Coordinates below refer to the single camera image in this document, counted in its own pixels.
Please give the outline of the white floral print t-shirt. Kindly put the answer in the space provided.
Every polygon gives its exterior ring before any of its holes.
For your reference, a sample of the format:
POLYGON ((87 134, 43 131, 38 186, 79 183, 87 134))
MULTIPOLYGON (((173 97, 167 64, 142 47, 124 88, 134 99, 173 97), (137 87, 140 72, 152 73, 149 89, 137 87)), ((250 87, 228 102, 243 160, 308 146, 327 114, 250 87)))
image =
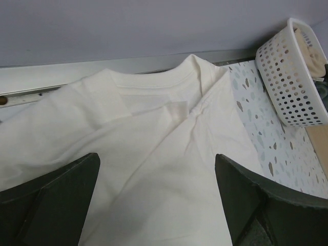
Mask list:
POLYGON ((215 157, 262 171, 230 72, 195 55, 157 74, 105 69, 3 122, 1 189, 92 152, 80 245, 231 245, 215 157))

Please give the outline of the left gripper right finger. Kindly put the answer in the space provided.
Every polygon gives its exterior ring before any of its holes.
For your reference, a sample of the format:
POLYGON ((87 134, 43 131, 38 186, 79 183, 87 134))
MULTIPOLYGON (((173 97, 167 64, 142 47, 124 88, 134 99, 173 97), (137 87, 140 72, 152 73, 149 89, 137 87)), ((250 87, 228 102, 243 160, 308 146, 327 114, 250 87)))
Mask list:
POLYGON ((305 194, 216 155, 233 245, 327 245, 327 199, 305 194))

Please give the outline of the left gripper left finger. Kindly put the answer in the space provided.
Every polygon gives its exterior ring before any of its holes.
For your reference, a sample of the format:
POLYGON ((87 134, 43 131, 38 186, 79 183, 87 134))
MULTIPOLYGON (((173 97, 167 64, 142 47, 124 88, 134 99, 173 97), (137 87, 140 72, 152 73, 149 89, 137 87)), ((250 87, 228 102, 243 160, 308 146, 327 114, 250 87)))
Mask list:
POLYGON ((100 167, 89 153, 1 192, 1 245, 78 245, 100 167))

